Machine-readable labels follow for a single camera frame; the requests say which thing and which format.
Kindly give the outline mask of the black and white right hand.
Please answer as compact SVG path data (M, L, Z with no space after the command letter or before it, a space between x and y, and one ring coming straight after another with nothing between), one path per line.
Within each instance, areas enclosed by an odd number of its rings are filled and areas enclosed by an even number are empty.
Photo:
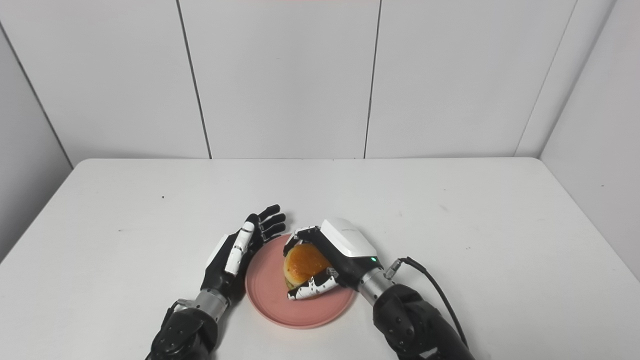
M302 245L313 245L329 266L288 290L288 300L311 299L338 286L361 293L370 305L379 299L382 290L368 287L383 269L377 250L350 221L329 218L317 226L298 228L285 243L283 254L289 256Z

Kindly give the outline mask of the black and white left hand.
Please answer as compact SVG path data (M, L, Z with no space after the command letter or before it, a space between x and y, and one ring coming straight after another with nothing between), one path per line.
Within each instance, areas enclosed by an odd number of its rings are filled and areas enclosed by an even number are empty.
M251 213L233 234L224 234L209 257L201 290L215 290L230 303L245 294L245 279L250 262L265 244L286 230L286 215L278 203L262 212Z

